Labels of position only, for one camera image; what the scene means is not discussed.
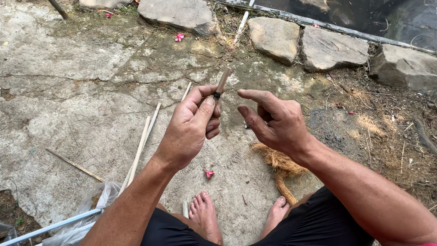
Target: pink flower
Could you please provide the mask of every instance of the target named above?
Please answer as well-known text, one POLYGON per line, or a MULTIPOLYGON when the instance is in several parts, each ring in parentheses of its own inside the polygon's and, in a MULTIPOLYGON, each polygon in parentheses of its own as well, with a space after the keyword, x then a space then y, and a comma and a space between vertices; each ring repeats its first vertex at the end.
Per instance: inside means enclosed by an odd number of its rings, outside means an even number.
POLYGON ((176 35, 176 39, 175 39, 175 41, 177 42, 177 41, 181 41, 182 39, 184 38, 184 35, 182 34, 182 33, 178 33, 177 35, 176 35))
POLYGON ((211 175, 214 175, 214 174, 215 174, 213 170, 206 171, 205 169, 203 169, 203 171, 205 171, 205 173, 206 173, 206 177, 207 177, 208 179, 211 178, 211 175))

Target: man's left hand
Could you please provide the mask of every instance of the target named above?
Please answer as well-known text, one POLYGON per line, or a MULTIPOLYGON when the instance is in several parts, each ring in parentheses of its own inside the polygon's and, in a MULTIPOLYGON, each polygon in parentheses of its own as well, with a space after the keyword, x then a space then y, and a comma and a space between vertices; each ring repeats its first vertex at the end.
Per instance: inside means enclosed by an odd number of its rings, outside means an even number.
POLYGON ((175 172, 185 168, 202 149, 205 138, 220 132, 222 105, 211 97, 216 85, 196 86, 175 108, 155 157, 175 172))

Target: plastic bag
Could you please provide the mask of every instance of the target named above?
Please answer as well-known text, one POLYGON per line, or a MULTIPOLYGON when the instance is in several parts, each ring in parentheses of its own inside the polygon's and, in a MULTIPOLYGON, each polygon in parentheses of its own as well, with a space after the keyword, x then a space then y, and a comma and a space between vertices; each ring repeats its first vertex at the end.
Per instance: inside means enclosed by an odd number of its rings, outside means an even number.
MULTIPOLYGON (((18 236, 17 230, 15 230, 15 227, 13 227, 11 225, 0 223, 0 233, 3 233, 3 232, 6 233, 6 237, 4 237, 3 240, 0 239, 0 243, 9 241, 9 240, 14 239, 18 236)), ((19 242, 15 243, 12 246, 20 246, 20 243, 19 242)))
MULTIPOLYGON (((96 185, 71 216, 108 207, 117 198, 120 187, 121 184, 118 182, 104 182, 96 185)), ((99 217, 100 213, 61 227, 53 237, 44 239, 42 246, 79 245, 99 217)))

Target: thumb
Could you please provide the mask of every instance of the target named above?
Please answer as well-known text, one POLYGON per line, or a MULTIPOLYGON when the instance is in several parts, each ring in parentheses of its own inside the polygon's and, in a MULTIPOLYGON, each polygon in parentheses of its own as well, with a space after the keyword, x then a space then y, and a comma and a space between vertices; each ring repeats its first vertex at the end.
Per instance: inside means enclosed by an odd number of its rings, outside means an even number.
POLYGON ((190 121, 199 128, 206 128, 206 124, 208 124, 208 121, 211 119, 214 108, 215 100, 212 97, 205 98, 190 121))
POLYGON ((263 138, 267 133, 270 132, 269 127, 266 125, 264 120, 259 116, 255 110, 244 104, 238 105, 238 112, 243 116, 246 124, 250 126, 257 138, 263 138))

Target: bare foot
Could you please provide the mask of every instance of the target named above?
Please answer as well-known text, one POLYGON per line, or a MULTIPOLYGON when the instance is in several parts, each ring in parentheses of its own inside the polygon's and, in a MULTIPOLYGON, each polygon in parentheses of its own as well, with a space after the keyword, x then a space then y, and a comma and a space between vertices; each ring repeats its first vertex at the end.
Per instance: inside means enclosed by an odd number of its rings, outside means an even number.
POLYGON ((208 192, 202 191, 193 199, 188 216, 198 223, 206 232, 208 241, 223 245, 222 232, 219 229, 215 207, 208 192))
POLYGON ((266 225, 261 232, 260 240, 269 234, 278 224, 281 222, 284 215, 290 209, 290 205, 285 204, 285 197, 279 197, 272 208, 270 209, 269 216, 267 217, 266 225))

